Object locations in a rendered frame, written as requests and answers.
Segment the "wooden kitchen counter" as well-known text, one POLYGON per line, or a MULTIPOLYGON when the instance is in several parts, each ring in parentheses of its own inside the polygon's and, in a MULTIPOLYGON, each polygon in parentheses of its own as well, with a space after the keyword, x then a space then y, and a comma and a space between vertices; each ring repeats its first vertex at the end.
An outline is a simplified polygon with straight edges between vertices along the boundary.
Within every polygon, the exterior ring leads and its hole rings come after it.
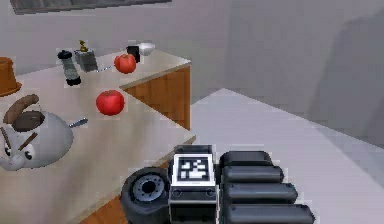
MULTIPOLYGON (((113 55, 98 57, 99 69, 113 66, 113 60, 113 55)), ((130 94, 116 116, 104 116, 96 108, 96 98, 105 90, 125 92, 190 64, 155 50, 132 74, 122 75, 114 67, 84 73, 74 87, 66 84, 61 67, 19 76, 21 89, 0 97, 0 124, 7 109, 27 94, 38 95, 39 108, 69 123, 81 118, 88 122, 74 129, 72 148, 59 161, 37 169, 0 169, 0 224, 79 224, 116 197, 132 172, 159 165, 176 145, 192 143, 191 132, 130 94)))

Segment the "black and grey pepper mill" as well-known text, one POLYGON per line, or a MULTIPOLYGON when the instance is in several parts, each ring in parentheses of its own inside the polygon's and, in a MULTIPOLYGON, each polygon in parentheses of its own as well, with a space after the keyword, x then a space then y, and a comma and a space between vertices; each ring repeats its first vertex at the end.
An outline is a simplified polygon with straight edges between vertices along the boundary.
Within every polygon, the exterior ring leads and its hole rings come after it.
POLYGON ((61 50, 57 57, 61 60, 66 82, 69 86, 79 85, 81 78, 77 72, 72 60, 72 53, 67 50, 61 50))

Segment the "brown pot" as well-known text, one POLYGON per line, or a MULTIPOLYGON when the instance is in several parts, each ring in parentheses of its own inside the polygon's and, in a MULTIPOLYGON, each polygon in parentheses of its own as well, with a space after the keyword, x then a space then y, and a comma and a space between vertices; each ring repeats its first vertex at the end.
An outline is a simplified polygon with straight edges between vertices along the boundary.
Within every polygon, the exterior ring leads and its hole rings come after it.
POLYGON ((13 61, 8 57, 0 57, 0 97, 11 95, 22 87, 16 81, 13 61))

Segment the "red apple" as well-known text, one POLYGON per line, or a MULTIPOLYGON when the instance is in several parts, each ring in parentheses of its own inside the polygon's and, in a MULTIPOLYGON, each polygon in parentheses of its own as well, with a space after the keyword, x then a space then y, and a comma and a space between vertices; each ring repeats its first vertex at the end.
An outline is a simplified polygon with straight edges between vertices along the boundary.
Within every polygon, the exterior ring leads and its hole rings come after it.
POLYGON ((125 99, 116 90, 108 90, 100 93, 96 98, 96 107, 103 115, 114 116, 123 111, 125 99))

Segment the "black mug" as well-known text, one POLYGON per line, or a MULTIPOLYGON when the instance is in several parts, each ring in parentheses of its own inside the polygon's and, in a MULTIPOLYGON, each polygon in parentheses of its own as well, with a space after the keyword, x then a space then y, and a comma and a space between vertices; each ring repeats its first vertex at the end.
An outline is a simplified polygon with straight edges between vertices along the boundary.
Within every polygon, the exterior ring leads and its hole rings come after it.
POLYGON ((140 53, 139 53, 139 47, 138 46, 127 46, 126 47, 127 53, 134 56, 135 61, 137 63, 140 62, 140 53))

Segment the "white bowl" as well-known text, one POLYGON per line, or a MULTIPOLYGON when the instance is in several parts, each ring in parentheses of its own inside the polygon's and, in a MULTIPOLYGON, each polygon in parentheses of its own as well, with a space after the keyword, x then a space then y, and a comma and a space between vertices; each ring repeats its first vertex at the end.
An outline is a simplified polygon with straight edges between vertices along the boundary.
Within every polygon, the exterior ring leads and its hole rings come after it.
POLYGON ((139 53, 142 56, 149 56, 151 52, 155 49, 155 45, 153 43, 140 43, 138 47, 139 53))

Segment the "red tomato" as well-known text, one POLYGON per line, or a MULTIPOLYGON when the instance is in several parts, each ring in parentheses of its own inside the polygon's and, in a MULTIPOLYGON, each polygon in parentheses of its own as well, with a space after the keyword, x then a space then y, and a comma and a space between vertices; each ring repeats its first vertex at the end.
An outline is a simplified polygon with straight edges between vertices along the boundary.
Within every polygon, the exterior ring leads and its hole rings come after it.
POLYGON ((114 66, 123 74, 132 73, 136 69, 135 57, 132 54, 122 54, 117 56, 114 60, 114 66))

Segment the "grey soap dispenser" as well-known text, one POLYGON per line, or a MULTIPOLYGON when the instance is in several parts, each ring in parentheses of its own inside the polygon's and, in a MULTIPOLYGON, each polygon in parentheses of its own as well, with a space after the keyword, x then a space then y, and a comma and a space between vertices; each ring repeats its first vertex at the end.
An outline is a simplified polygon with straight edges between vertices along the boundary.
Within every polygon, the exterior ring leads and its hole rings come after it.
POLYGON ((75 60, 84 72, 96 71, 98 69, 94 51, 85 46, 83 40, 79 41, 80 48, 75 50, 75 60))

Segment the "silver spoon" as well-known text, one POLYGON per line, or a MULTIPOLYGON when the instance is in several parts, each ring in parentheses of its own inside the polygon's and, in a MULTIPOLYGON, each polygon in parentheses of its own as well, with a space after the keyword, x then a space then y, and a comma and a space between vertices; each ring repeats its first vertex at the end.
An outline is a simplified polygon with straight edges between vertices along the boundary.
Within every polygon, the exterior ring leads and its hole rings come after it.
POLYGON ((79 119, 78 121, 70 124, 69 127, 70 128, 79 127, 79 126, 82 126, 82 125, 86 124, 87 122, 88 122, 87 118, 82 118, 82 119, 79 119))

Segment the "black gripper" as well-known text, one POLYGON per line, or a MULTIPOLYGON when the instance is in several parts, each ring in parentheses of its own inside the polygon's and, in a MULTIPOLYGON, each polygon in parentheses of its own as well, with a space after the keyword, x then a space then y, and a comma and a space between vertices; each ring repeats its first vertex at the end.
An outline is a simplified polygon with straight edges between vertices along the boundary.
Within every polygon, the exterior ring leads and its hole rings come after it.
POLYGON ((128 224, 169 224, 169 179, 159 167, 145 167, 124 182, 120 203, 128 224))

